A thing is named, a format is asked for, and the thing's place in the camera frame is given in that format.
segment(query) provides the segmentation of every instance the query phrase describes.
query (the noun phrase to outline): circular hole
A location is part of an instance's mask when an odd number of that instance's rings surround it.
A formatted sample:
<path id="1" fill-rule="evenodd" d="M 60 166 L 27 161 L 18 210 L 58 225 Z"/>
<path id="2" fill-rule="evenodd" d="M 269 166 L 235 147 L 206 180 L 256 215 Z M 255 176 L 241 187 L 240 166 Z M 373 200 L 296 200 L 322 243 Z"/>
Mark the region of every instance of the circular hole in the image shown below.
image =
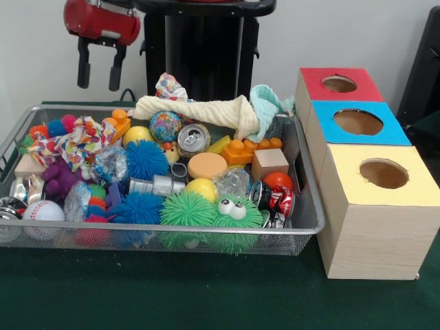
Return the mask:
<path id="1" fill-rule="evenodd" d="M 333 119 L 341 129 L 356 135 L 376 135 L 384 128 L 378 117 L 360 109 L 343 109 Z"/>
<path id="2" fill-rule="evenodd" d="M 330 76 L 324 78 L 322 84 L 329 91 L 335 91 L 337 93 L 350 93 L 358 88 L 354 81 L 344 76 Z"/>
<path id="3" fill-rule="evenodd" d="M 360 166 L 360 174 L 372 184 L 386 189 L 397 189 L 408 182 L 408 172 L 388 159 L 369 159 Z"/>

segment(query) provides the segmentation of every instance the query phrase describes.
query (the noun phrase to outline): teal cloth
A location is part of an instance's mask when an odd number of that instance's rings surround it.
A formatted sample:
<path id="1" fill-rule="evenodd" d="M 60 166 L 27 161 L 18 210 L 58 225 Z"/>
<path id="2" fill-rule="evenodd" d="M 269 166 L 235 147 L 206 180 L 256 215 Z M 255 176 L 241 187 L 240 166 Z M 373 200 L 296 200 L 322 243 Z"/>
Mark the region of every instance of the teal cloth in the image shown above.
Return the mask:
<path id="1" fill-rule="evenodd" d="M 267 85 L 257 85 L 250 91 L 250 102 L 254 106 L 255 114 L 260 122 L 260 131 L 247 138 L 259 143 L 264 138 L 272 120 L 278 113 L 293 113 L 294 97 L 280 101 L 272 88 Z"/>

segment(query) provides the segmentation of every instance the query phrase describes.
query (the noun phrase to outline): googly eye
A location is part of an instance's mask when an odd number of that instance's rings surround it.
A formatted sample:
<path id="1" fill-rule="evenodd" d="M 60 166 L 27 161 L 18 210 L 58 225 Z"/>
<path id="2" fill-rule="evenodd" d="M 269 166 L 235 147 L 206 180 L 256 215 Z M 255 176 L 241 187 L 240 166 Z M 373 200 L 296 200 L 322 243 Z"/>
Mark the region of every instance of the googly eye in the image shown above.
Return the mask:
<path id="1" fill-rule="evenodd" d="M 221 215 L 229 215 L 231 212 L 231 209 L 234 207 L 234 203 L 232 203 L 229 199 L 223 199 L 218 206 L 219 213 Z"/>
<path id="2" fill-rule="evenodd" d="M 229 216 L 234 220 L 243 220 L 246 217 L 246 208 L 242 203 L 237 203 L 229 212 Z"/>

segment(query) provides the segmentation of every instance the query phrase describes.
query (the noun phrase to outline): wooden box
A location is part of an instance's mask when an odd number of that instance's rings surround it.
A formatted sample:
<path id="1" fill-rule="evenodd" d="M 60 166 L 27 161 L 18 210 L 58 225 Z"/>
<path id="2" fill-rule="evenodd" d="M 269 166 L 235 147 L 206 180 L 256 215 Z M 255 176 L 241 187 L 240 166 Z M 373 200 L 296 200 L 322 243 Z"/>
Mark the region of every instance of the wooden box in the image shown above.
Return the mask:
<path id="1" fill-rule="evenodd" d="M 411 146 L 384 102 L 312 101 L 305 136 L 318 184 L 327 143 Z"/>
<path id="2" fill-rule="evenodd" d="M 320 192 L 329 278 L 416 277 L 440 226 L 440 190 L 415 147 L 329 144 Z"/>
<path id="3" fill-rule="evenodd" d="M 365 69 L 300 68 L 295 108 L 304 132 L 311 101 L 383 102 L 384 99 Z"/>

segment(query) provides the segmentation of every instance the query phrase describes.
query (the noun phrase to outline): wire mesh basket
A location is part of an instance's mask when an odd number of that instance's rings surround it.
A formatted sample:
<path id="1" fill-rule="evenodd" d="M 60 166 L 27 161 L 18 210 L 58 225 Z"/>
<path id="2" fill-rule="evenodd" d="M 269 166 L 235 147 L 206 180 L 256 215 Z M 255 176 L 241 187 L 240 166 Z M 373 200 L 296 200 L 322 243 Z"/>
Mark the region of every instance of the wire mesh basket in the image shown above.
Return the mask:
<path id="1" fill-rule="evenodd" d="M 66 113 L 74 116 L 92 116 L 96 121 L 110 117 L 113 107 L 82 107 L 41 105 L 27 110 L 15 124 L 5 142 L 0 146 L 0 197 L 9 195 L 15 180 L 14 169 L 20 159 L 19 147 L 29 128 L 59 119 Z M 133 120 L 132 126 L 148 125 L 145 121 Z M 212 143 L 234 131 L 225 127 L 206 124 L 212 136 Z M 20 232 L 17 238 L 3 247 L 14 248 L 69 248 L 95 250 L 144 250 L 152 252 L 170 251 L 162 243 L 170 233 L 204 233 L 210 235 L 208 241 L 227 241 L 231 235 L 246 236 L 252 246 L 247 254 L 292 255 L 296 256 L 306 246 L 313 234 L 325 225 L 325 214 L 314 179 L 311 162 L 299 121 L 293 117 L 277 116 L 269 128 L 268 138 L 276 137 L 283 141 L 283 153 L 289 162 L 289 175 L 294 182 L 296 201 L 292 216 L 285 221 L 283 229 L 274 228 L 214 228 L 171 225 L 135 225 L 121 223 L 72 223 L 65 221 L 26 221 L 0 217 L 0 237 L 11 230 Z M 169 175 L 177 181 L 182 178 Z M 49 241 L 39 241 L 26 234 L 27 228 L 34 227 L 55 232 Z M 225 252 L 213 244 L 200 243 L 188 249 L 182 245 L 175 252 Z"/>

